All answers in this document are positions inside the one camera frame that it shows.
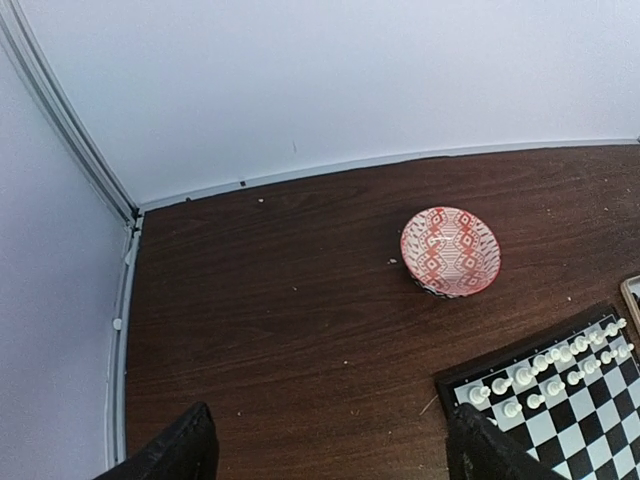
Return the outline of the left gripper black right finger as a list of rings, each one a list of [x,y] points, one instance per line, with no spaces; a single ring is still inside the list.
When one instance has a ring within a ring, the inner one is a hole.
[[[446,456],[450,479],[563,479],[470,404],[448,420]]]

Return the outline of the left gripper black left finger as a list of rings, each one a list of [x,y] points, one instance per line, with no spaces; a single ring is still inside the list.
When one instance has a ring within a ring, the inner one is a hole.
[[[119,479],[216,479],[219,441],[209,407],[191,405],[132,457],[107,471]]]

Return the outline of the black and white chessboard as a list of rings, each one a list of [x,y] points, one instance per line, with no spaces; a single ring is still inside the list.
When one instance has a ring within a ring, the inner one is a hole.
[[[628,323],[600,303],[437,373],[447,415],[474,406],[566,479],[639,476],[639,359]]]

